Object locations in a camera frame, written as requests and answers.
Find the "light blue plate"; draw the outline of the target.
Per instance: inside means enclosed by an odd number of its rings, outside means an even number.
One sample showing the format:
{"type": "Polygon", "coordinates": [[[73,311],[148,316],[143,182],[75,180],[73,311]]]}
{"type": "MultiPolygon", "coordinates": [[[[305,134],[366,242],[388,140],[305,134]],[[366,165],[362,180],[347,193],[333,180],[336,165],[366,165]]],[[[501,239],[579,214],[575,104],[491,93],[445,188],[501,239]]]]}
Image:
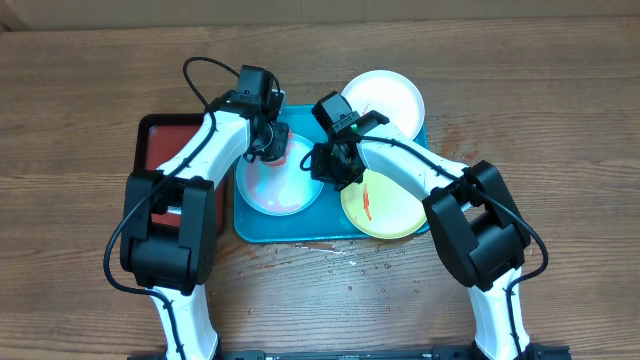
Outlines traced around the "light blue plate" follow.
{"type": "Polygon", "coordinates": [[[236,187],[241,197],[255,210],[271,216],[291,215],[309,207],[324,186],[300,168],[312,146],[310,140],[293,134],[285,157],[275,165],[259,159],[249,163],[241,158],[236,166],[236,187]]]}

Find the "yellow plate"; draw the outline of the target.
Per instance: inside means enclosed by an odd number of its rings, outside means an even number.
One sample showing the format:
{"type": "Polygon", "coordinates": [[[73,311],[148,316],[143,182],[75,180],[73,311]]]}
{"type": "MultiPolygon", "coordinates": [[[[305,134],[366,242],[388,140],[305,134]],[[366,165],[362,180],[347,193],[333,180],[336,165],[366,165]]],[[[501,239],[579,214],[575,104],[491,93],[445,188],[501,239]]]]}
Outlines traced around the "yellow plate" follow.
{"type": "Polygon", "coordinates": [[[340,192],[349,221],[379,239],[399,239],[428,228],[422,203],[383,174],[366,170],[361,183],[340,192]]]}

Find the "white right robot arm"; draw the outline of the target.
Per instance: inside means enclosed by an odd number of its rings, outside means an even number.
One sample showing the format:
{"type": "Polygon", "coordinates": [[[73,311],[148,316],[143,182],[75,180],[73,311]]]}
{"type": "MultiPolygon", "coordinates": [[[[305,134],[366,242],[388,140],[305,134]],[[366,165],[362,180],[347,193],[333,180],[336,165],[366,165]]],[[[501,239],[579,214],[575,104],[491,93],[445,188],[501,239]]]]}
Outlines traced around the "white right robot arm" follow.
{"type": "Polygon", "coordinates": [[[302,168],[339,190],[371,170],[420,200],[442,264],[469,290],[475,347],[488,359],[523,358],[529,337],[518,282],[530,234],[497,169],[444,159],[376,111],[312,114],[327,140],[314,145],[302,168]]]}

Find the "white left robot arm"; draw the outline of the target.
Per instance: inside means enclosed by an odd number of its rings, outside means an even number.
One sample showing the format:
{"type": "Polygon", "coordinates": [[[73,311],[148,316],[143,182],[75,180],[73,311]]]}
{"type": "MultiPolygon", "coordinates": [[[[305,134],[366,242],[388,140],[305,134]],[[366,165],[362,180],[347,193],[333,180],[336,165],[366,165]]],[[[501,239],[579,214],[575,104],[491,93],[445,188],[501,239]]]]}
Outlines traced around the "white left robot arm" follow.
{"type": "Polygon", "coordinates": [[[213,359],[218,335],[205,284],[217,247],[216,190],[244,155],[285,157],[291,130],[261,110],[208,107],[199,130],[169,161],[128,177],[124,214],[109,244],[134,275],[132,293],[151,297],[167,340],[163,359],[213,359]]]}

